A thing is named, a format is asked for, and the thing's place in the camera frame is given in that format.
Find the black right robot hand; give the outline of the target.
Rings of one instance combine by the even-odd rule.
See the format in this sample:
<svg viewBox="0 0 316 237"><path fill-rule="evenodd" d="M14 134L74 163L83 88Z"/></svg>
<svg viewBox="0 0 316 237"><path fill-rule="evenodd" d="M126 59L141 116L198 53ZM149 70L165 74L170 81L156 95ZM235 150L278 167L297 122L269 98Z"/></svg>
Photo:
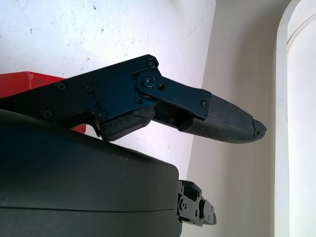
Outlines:
<svg viewBox="0 0 316 237"><path fill-rule="evenodd" d="M144 55L68 79L0 77L3 237L178 237L214 207L169 163L114 144L151 121L233 144L266 127L209 91L165 78Z"/></svg>

